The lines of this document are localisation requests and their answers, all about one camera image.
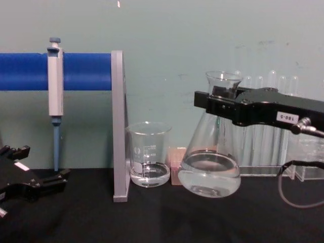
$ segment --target glass beaker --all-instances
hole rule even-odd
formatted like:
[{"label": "glass beaker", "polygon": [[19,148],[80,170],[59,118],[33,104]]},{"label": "glass beaker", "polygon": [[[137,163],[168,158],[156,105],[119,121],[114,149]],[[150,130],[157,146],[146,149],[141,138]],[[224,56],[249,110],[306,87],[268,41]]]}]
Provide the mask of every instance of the glass beaker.
[{"label": "glass beaker", "polygon": [[[206,73],[209,94],[233,99],[242,78],[236,74]],[[205,197],[225,197],[240,186],[239,168],[234,157],[232,121],[206,113],[187,147],[178,177],[189,191]]]},{"label": "glass beaker", "polygon": [[145,121],[126,128],[131,149],[131,179],[139,186],[156,187],[170,178],[166,164],[168,133],[166,123]]}]

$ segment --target clear liquid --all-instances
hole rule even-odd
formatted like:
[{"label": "clear liquid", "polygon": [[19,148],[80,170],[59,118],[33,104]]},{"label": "clear liquid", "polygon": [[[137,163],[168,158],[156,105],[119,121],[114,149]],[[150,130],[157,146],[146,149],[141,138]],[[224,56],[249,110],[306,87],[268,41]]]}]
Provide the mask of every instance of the clear liquid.
[{"label": "clear liquid", "polygon": [[143,173],[131,169],[131,180],[143,187],[156,187],[165,184],[170,178],[170,169],[162,163],[143,164]]},{"label": "clear liquid", "polygon": [[205,197],[226,197],[240,186],[236,162],[215,151],[196,151],[182,162],[178,173],[182,185]]}]

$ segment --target cable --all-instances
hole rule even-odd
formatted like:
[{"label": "cable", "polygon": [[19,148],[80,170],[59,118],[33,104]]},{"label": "cable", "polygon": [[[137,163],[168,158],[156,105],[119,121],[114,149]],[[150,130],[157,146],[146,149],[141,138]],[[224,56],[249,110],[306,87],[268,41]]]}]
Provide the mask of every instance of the cable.
[{"label": "cable", "polygon": [[298,160],[292,160],[290,162],[285,163],[279,170],[278,173],[278,190],[279,190],[279,195],[281,197],[281,199],[287,203],[288,205],[294,207],[294,208],[298,208],[298,209],[311,209],[311,208],[316,208],[316,207],[320,207],[320,206],[324,206],[324,200],[320,201],[320,202],[316,202],[314,204],[309,204],[309,205],[298,205],[298,204],[294,204],[292,202],[290,202],[284,195],[283,191],[282,191],[282,174],[283,172],[291,165],[295,165],[295,166],[306,166],[306,167],[317,167],[320,168],[322,170],[324,170],[324,163],[323,162],[319,162],[319,161],[312,161],[312,162],[305,162],[305,161],[298,161]]}]

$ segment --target black tabletop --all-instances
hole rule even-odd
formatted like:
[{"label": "black tabletop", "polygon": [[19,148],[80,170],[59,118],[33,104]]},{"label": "black tabletop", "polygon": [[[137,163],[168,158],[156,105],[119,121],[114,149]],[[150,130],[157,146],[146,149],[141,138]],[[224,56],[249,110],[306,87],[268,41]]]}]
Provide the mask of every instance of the black tabletop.
[{"label": "black tabletop", "polygon": [[[324,199],[324,181],[285,178],[283,187],[296,203]],[[131,184],[128,202],[112,196],[112,169],[72,170],[61,194],[3,203],[9,214],[0,219],[0,242],[324,242],[324,207],[288,206],[276,178],[242,178],[240,189],[222,199],[170,183]]]}]

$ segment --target teal wall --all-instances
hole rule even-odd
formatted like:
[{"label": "teal wall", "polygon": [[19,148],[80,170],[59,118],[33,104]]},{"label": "teal wall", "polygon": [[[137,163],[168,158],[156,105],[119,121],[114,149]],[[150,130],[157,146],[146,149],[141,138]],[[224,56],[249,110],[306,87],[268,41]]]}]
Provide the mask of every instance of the teal wall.
[{"label": "teal wall", "polygon": [[[66,52],[125,52],[130,123],[172,125],[186,146],[200,118],[193,92],[204,72],[297,75],[305,97],[322,99],[322,1],[2,0],[0,52],[46,52],[50,36]],[[47,94],[0,92],[2,143],[32,146],[26,165],[52,167]],[[111,166],[109,92],[65,94],[62,165]]]}]

